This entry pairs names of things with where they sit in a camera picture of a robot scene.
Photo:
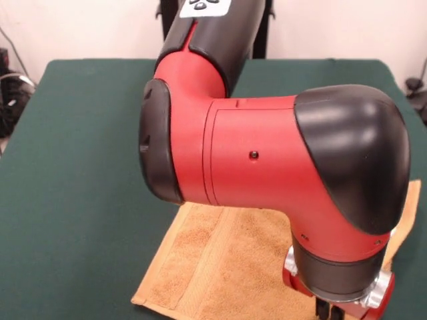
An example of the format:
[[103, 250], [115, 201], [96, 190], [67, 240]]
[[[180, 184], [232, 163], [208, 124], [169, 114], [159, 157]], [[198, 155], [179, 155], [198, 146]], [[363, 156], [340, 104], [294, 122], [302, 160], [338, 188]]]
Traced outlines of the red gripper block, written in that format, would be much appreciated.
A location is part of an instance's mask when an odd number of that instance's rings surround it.
[[302, 247], [290, 247], [282, 269], [284, 284], [314, 299], [319, 320], [380, 319], [394, 290], [394, 274], [381, 270], [383, 252], [353, 263], [313, 256]]

